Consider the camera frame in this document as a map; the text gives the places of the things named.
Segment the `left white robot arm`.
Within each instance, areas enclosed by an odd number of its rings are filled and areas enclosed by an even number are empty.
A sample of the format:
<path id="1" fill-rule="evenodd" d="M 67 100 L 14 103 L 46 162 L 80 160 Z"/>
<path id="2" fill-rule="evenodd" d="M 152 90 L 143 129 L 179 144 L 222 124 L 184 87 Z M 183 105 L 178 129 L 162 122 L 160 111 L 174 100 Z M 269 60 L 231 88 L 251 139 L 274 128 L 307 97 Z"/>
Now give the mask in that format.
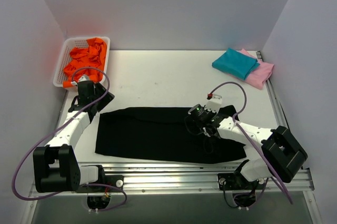
<path id="1" fill-rule="evenodd" d="M 77 191 L 87 184 L 94 192 L 106 187 L 101 165 L 79 165 L 74 148 L 98 112 L 113 99 L 102 84 L 82 81 L 61 129 L 33 151 L 35 188 L 40 193 Z"/>

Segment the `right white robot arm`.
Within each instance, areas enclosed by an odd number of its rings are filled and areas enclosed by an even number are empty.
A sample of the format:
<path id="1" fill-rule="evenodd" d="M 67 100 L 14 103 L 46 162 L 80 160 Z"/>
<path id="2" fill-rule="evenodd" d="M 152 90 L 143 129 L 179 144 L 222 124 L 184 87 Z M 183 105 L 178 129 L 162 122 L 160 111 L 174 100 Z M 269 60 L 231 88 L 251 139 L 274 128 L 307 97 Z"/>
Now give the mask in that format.
<path id="1" fill-rule="evenodd" d="M 255 180 L 269 177 L 289 183 L 308 158 L 306 151 L 284 126 L 269 129 L 249 125 L 207 110 L 200 104 L 187 113 L 205 135 L 244 145 L 247 162 L 234 175 L 235 185 L 239 188 L 247 188 Z"/>

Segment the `black t-shirt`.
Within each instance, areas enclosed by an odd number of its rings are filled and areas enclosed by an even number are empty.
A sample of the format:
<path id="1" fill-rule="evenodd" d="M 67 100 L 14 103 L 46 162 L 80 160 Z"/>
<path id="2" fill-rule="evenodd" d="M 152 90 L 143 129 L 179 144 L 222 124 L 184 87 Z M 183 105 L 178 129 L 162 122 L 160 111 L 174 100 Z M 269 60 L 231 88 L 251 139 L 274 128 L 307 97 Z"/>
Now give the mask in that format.
<path id="1" fill-rule="evenodd" d="M 126 108 L 100 115 L 97 154 L 201 164 L 246 157 L 244 145 L 199 134 L 188 108 Z"/>

